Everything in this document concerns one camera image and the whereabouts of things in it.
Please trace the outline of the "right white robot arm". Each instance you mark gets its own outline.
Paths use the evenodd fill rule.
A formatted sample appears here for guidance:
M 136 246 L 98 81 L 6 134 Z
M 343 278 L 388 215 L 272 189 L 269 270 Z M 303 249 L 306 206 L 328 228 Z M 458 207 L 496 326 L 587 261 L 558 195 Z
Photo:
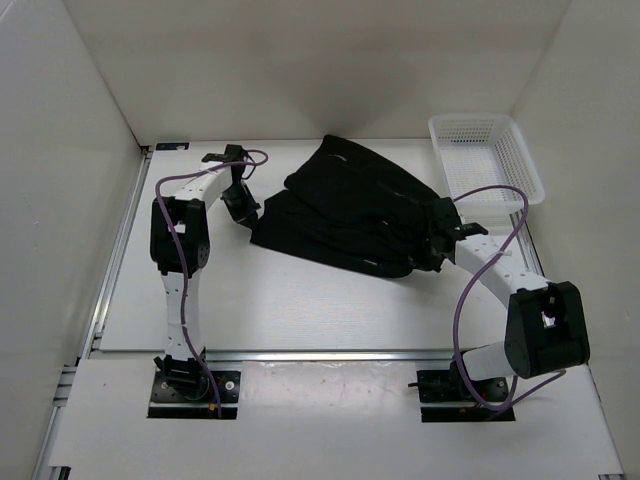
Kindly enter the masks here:
M 583 303 L 573 283 L 553 283 L 526 269 L 484 227 L 464 224 L 450 198 L 431 200 L 424 210 L 429 256 L 471 274 L 507 310 L 503 341 L 459 354 L 449 375 L 455 396 L 470 400 L 494 377 L 530 379 L 588 362 Z

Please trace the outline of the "aluminium left rail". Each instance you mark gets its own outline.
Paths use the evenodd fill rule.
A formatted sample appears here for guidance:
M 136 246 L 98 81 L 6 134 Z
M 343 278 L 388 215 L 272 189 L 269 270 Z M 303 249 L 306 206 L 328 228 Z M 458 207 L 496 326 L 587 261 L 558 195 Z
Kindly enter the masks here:
M 83 329 L 83 336 L 80 338 L 79 347 L 71 362 L 65 363 L 61 367 L 61 371 L 58 376 L 58 382 L 52 401 L 51 414 L 38 452 L 36 463 L 31 474 L 32 479 L 69 478 L 71 471 L 70 467 L 49 465 L 51 451 L 61 422 L 62 409 L 66 406 L 66 402 L 71 393 L 77 367 L 82 360 L 90 358 L 91 353 L 94 350 L 94 344 L 102 338 L 104 324 L 115 290 L 126 245 L 130 237 L 130 232 L 153 152 L 153 146 L 143 146 L 141 148 L 140 164 L 129 193 L 127 194 L 126 208 L 121 217 L 114 244 L 110 251 L 109 260 L 100 282 L 100 288 L 95 301 L 93 302 L 92 309 L 90 310 L 86 326 Z

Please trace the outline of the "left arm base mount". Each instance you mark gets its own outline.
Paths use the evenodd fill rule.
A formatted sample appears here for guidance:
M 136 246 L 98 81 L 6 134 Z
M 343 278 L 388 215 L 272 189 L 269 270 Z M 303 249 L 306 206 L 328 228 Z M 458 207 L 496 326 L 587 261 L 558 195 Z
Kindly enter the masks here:
M 147 417 L 151 419 L 235 420 L 238 416 L 241 372 L 204 373 L 194 359 L 154 358 L 155 374 Z

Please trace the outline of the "aluminium right rail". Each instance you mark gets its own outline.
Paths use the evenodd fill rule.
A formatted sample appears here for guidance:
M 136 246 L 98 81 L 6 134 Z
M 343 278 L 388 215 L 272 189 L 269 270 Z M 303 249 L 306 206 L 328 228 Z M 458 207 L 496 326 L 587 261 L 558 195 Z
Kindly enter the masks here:
M 509 216 L 510 221 L 513 225 L 513 227 L 516 227 L 518 222 L 523 218 L 522 217 L 522 213 L 521 212 L 516 212 L 514 214 L 511 214 Z M 539 254 L 536 250 L 536 246 L 534 244 L 534 240 L 533 237 L 531 235 L 531 231 L 525 221 L 524 225 L 521 227 L 521 229 L 519 230 L 519 233 L 517 234 L 518 237 L 518 244 L 519 244 L 519 248 L 521 251 L 521 256 L 522 259 L 525 263 L 525 266 L 527 266 L 529 269 L 535 271 L 537 274 L 540 274 L 542 276 L 546 276 L 545 275 L 545 271 L 543 268 L 543 265 L 540 261 L 540 257 Z M 593 377 L 593 372 L 591 371 L 590 365 L 587 364 L 587 370 L 589 372 L 589 378 L 594 390 L 594 395 L 597 397 L 597 401 L 602 413 L 602 416 L 604 418 L 605 424 L 607 423 L 606 421 L 606 416 L 604 414 L 604 409 L 602 406 L 602 399 L 601 399 L 601 395 L 598 391 L 595 379 Z M 607 432 L 608 432 L 608 436 L 609 436 L 609 440 L 612 441 L 613 440 L 611 438 L 611 432 L 610 429 L 607 425 Z M 622 471 L 621 473 L 603 473 L 603 474 L 598 474 L 598 479 L 628 479 L 625 472 Z

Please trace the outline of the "aluminium front rail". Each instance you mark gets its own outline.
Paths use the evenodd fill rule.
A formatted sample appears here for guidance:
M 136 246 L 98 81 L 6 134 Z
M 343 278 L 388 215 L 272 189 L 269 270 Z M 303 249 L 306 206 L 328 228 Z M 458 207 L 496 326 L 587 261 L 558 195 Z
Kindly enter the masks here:
M 85 357 L 78 357 L 75 365 L 83 360 L 152 360 L 163 356 L 160 351 L 116 351 L 94 349 Z M 453 351 L 436 350 L 214 350 L 206 354 L 209 363 L 257 362 L 346 362 L 346 361 L 401 361 L 428 362 L 450 361 Z

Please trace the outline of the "aluminium rail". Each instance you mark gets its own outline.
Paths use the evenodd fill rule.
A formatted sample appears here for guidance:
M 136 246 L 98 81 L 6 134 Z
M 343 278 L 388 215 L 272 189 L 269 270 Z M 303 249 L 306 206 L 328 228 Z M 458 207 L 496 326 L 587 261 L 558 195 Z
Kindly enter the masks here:
M 32 479 L 69 478 L 71 471 L 70 467 L 49 465 L 51 451 L 61 422 L 62 409 L 66 406 L 66 402 L 71 393 L 77 367 L 82 360 L 90 358 L 91 353 L 94 350 L 94 344 L 102 338 L 104 324 L 115 290 L 126 245 L 130 237 L 130 232 L 153 152 L 153 146 L 143 146 L 141 148 L 140 164 L 129 193 L 127 194 L 126 208 L 121 217 L 114 244 L 110 251 L 109 260 L 100 282 L 100 288 L 95 301 L 93 302 L 92 309 L 90 310 L 86 326 L 83 329 L 83 336 L 80 338 L 79 347 L 71 362 L 65 363 L 61 367 L 61 371 L 58 376 L 58 382 L 52 401 L 51 414 L 38 452 L 36 463 L 31 474 Z
M 163 356 L 160 351 L 116 351 L 94 349 L 85 357 L 78 357 L 75 365 L 83 360 L 152 360 Z M 450 361 L 453 351 L 436 350 L 214 350 L 206 354 L 209 363 L 257 362 L 346 362 L 346 361 L 401 361 L 428 362 Z
M 513 225 L 513 227 L 516 227 L 518 222 L 523 218 L 522 217 L 522 213 L 521 212 L 516 212 L 514 214 L 511 214 L 509 216 L 510 221 Z M 519 244 L 519 248 L 521 251 L 521 256 L 522 259 L 525 263 L 525 266 L 527 266 L 529 269 L 535 271 L 537 274 L 540 274 L 542 276 L 546 276 L 545 275 L 545 271 L 543 268 L 543 265 L 540 261 L 540 257 L 539 254 L 536 250 L 536 246 L 534 244 L 534 240 L 533 237 L 531 235 L 531 231 L 525 221 L 524 225 L 521 227 L 521 229 L 519 230 L 519 233 L 517 234 L 518 237 L 518 244 Z M 607 423 L 606 421 L 606 416 L 604 414 L 604 409 L 602 406 L 602 399 L 601 399 L 601 395 L 598 391 L 595 379 L 593 377 L 593 372 L 591 371 L 590 365 L 587 364 L 587 370 L 589 372 L 589 378 L 594 390 L 594 395 L 597 397 L 597 401 L 602 413 L 602 416 L 604 418 L 605 424 Z M 611 438 L 611 432 L 610 429 L 607 425 L 607 432 L 608 432 L 608 436 L 609 436 L 609 440 L 612 441 L 613 440 Z M 625 472 L 622 471 L 621 473 L 603 473 L 603 474 L 598 474 L 598 479 L 628 479 Z

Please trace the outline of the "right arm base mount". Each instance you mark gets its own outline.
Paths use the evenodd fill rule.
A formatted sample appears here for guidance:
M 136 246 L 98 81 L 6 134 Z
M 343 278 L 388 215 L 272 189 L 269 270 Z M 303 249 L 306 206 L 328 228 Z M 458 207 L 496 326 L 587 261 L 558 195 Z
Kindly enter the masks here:
M 469 392 L 458 367 L 451 361 L 447 367 L 428 367 L 416 372 L 407 387 L 416 390 L 422 423 L 514 422 L 512 407 L 503 413 L 484 407 Z

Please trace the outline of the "white plastic mesh basket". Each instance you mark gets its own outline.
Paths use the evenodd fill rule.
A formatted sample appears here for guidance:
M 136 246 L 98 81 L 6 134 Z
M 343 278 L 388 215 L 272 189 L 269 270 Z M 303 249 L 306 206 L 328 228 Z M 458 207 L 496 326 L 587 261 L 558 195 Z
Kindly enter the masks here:
M 504 114 L 442 114 L 428 121 L 447 195 L 466 217 L 513 214 L 545 190 L 517 123 Z

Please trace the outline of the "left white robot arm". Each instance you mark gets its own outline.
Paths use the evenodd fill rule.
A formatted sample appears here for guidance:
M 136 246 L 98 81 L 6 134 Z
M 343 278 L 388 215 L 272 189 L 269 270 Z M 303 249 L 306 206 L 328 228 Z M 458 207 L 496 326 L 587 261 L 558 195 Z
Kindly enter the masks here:
M 205 356 L 198 292 L 211 253 L 209 209 L 220 201 L 235 223 L 255 228 L 260 205 L 246 184 L 245 171 L 267 160 L 262 151 L 228 144 L 222 153 L 205 155 L 197 171 L 165 176 L 154 185 L 150 256 L 166 295 L 165 355 L 174 361 L 197 362 Z

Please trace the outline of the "black shorts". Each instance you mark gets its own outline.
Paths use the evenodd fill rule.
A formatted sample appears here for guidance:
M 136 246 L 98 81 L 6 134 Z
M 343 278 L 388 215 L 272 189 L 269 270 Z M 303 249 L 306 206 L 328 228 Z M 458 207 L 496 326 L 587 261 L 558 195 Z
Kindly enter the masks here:
M 380 154 L 327 135 L 266 199 L 252 244 L 379 278 L 439 271 L 426 206 L 437 194 Z

